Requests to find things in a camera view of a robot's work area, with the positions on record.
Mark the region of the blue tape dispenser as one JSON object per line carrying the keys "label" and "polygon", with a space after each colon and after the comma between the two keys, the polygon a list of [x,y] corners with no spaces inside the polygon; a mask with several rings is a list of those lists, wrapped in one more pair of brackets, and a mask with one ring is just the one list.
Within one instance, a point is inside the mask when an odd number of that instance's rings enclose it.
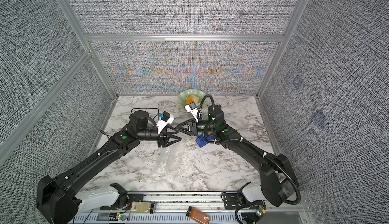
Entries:
{"label": "blue tape dispenser", "polygon": [[[210,141],[210,142],[213,142],[213,141],[214,141],[214,139],[213,139],[213,137],[212,137],[211,135],[207,135],[207,136],[206,136],[206,139],[207,139],[208,141]],[[199,136],[196,137],[196,143],[197,143],[197,145],[198,145],[200,148],[202,148],[202,147],[204,147],[205,145],[208,144],[208,142],[206,142],[206,141],[204,140],[204,137],[203,137],[202,135],[199,135]]]}

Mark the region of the clear bubble wrap sheet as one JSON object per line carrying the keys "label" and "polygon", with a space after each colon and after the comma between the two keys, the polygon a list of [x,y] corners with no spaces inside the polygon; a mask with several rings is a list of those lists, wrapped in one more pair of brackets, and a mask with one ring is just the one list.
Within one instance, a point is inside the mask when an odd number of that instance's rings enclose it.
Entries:
{"label": "clear bubble wrap sheet", "polygon": [[181,155],[177,146],[161,148],[154,173],[158,176],[174,179],[180,170]]}

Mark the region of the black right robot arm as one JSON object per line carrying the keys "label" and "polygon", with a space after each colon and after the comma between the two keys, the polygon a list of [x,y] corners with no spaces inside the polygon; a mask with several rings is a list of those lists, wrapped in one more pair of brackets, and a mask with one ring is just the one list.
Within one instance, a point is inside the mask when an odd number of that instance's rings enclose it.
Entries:
{"label": "black right robot arm", "polygon": [[211,133],[209,144],[221,145],[235,152],[250,163],[260,175],[260,189],[264,198],[274,206],[281,204],[297,205],[301,202],[299,183],[289,159],[283,155],[269,153],[239,134],[237,130],[226,124],[225,121],[186,120],[176,126],[184,134],[204,138]]}

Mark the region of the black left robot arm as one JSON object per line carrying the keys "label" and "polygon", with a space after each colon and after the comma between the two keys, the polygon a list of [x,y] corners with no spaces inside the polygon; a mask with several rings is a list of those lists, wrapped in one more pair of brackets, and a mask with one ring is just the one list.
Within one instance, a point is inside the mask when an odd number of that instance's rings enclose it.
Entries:
{"label": "black left robot arm", "polygon": [[158,147],[180,142],[171,126],[174,116],[168,112],[158,114],[154,121],[147,111],[137,110],[129,116],[129,123],[108,137],[107,142],[78,165],[57,175],[43,177],[37,187],[36,208],[51,224],[67,224],[78,213],[100,207],[122,210],[131,200],[128,192],[118,183],[110,185],[101,194],[83,195],[80,189],[112,162],[124,157],[142,141],[156,141]]}

